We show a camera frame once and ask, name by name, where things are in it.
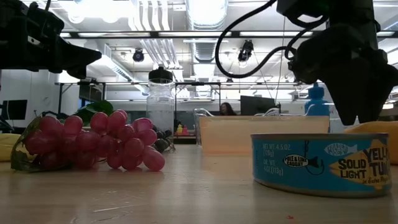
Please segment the jar lid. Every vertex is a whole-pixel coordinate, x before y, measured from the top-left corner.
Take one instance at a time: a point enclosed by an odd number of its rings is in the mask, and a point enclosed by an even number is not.
[[[173,73],[164,70],[164,67],[159,67],[149,72],[148,79],[154,83],[170,83],[173,82]]]

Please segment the computer monitor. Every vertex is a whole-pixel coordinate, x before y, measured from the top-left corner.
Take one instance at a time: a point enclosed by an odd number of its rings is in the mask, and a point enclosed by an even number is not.
[[[27,100],[3,101],[1,117],[6,120],[25,120]]]
[[[258,96],[241,96],[241,115],[253,116],[275,108],[275,99]]]

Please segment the blue bottle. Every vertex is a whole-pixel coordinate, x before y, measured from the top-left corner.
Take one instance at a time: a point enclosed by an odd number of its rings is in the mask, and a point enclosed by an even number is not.
[[[311,99],[306,102],[304,106],[305,114],[307,116],[329,116],[329,105],[325,105],[328,103],[323,99],[325,96],[325,89],[318,86],[318,83],[314,83],[313,87],[308,89],[308,96]]]

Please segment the tuna can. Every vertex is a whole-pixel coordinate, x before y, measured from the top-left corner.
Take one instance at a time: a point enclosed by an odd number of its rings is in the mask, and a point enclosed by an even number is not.
[[[279,190],[365,198],[391,189],[388,134],[252,134],[253,176]]]

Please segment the lab room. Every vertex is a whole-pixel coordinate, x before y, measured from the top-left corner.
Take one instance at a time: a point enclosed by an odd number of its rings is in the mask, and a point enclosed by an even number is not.
[[[1,0],[0,54],[3,223],[398,222],[398,0]]]

